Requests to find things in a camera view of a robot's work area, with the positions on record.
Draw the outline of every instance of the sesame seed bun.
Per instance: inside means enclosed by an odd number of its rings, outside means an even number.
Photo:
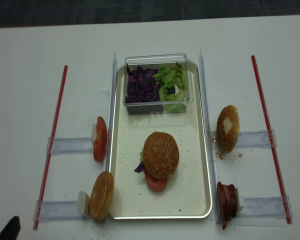
[[[230,153],[236,146],[240,131],[238,110],[226,106],[220,113],[216,124],[216,140],[223,153]]]
[[[108,213],[114,194],[114,177],[108,171],[96,179],[90,198],[90,215],[95,222],[101,222]]]
[[[174,137],[157,131],[148,136],[143,147],[143,162],[152,177],[170,177],[179,164],[179,149]]]

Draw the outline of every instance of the plastic container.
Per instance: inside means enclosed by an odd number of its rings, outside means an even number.
[[[128,101],[128,70],[132,72],[138,67],[143,70],[160,68],[177,67],[176,63],[180,64],[184,72],[184,99],[173,101],[144,101],[127,103]],[[127,57],[125,59],[125,76],[124,76],[124,98],[123,105],[129,115],[138,114],[162,114],[162,113],[183,113],[187,110],[187,104],[193,101],[192,92],[192,76],[190,72],[190,60],[184,53],[170,55],[154,55],[154,56],[138,56]],[[178,86],[174,85],[175,94],[179,92]]]

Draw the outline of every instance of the clear plastic strip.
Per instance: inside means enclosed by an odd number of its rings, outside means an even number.
[[[60,138],[49,137],[46,154],[92,153],[94,146],[90,137]]]
[[[112,143],[113,143],[113,129],[115,124],[115,102],[117,96],[117,56],[114,53],[113,64],[112,64],[112,85],[111,85],[111,98],[110,98],[110,111],[109,111],[109,126],[108,126],[108,142],[106,150],[106,161],[105,161],[105,170],[110,171],[111,158],[112,158]]]
[[[35,209],[36,222],[86,219],[78,212],[78,201],[36,201]]]
[[[237,218],[244,217],[276,217],[285,218],[284,203],[290,208],[288,196],[277,197],[246,197],[243,200],[244,208],[237,214]],[[34,221],[57,220],[86,220],[78,212],[78,201],[42,201],[40,215],[38,210],[34,212]]]
[[[216,131],[211,132],[211,142],[214,148],[218,146]],[[274,130],[240,132],[238,141],[235,145],[236,148],[271,148],[276,146],[277,143]]]
[[[244,208],[237,217],[286,217],[284,203],[289,203],[288,196],[277,197],[246,197]]]
[[[202,57],[201,49],[199,54],[199,68],[200,68],[200,76],[201,81],[199,81],[200,86],[200,95],[201,95],[201,108],[204,122],[204,135],[205,135],[205,145],[206,145],[206,157],[208,158],[208,167],[209,173],[211,177],[210,185],[211,185],[211,193],[212,193],[212,201],[214,203],[214,215],[215,222],[218,222],[219,217],[219,204],[217,198],[217,182],[216,182],[216,168],[214,166],[213,159],[213,144],[210,134],[210,118],[208,111],[208,92],[206,88],[206,79],[205,79],[205,69],[204,69],[204,58]]]

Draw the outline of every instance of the shredded lettuce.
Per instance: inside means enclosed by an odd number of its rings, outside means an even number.
[[[161,102],[185,99],[185,71],[181,64],[176,63],[176,67],[171,68],[161,67],[158,73],[153,74],[153,77],[155,77],[157,84],[162,86],[158,91]],[[179,89],[178,93],[176,93],[175,86]],[[186,108],[181,103],[165,104],[163,107],[170,112],[183,112]]]

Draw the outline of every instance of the red straw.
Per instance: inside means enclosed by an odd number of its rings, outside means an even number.
[[[60,92],[59,92],[58,102],[56,104],[54,120],[53,120],[53,126],[52,126],[52,131],[51,131],[51,136],[50,136],[51,139],[54,138],[55,134],[56,134],[59,111],[60,111],[60,106],[61,106],[61,100],[62,100],[62,95],[64,93],[64,88],[65,88],[65,83],[66,83],[67,70],[68,70],[68,66],[64,65],[63,75],[62,75],[62,82],[61,82],[61,86],[60,86]],[[37,214],[35,216],[35,219],[37,221],[34,221],[33,230],[37,230],[38,225],[39,225],[40,210],[41,210],[42,201],[44,199],[44,193],[45,193],[46,180],[47,180],[48,169],[49,169],[49,164],[50,164],[50,158],[51,158],[51,154],[47,154],[46,159],[45,159],[45,166],[44,166],[44,172],[43,172],[43,177],[42,177],[42,183],[41,183],[41,189],[40,189],[40,195],[39,195],[39,202],[38,202],[37,209],[36,209]]]
[[[271,128],[270,121],[269,121],[269,116],[268,116],[267,107],[266,107],[266,101],[265,101],[264,92],[263,92],[262,86],[261,86],[261,81],[260,81],[260,76],[259,76],[259,72],[258,72],[258,66],[257,66],[257,61],[256,61],[255,55],[251,56],[251,60],[252,60],[252,65],[253,65],[256,84],[257,84],[258,90],[259,90],[259,95],[260,95],[261,105],[262,105],[262,109],[263,109],[264,120],[265,120],[266,128],[269,132],[269,140],[270,140],[270,143],[272,143],[273,142],[273,136],[272,136],[272,133],[271,133],[272,128]],[[274,146],[271,146],[271,150],[272,150],[272,156],[273,156],[276,176],[277,176],[278,181],[279,181],[281,196],[285,197],[286,196],[286,191],[285,191],[284,181],[282,179],[282,175],[281,175],[281,171],[280,171],[277,150]],[[287,203],[286,203],[285,200],[283,201],[283,206],[284,206],[284,210],[285,210],[285,215],[287,216],[286,217],[286,222],[287,222],[287,224],[292,224],[290,209],[288,208]]]

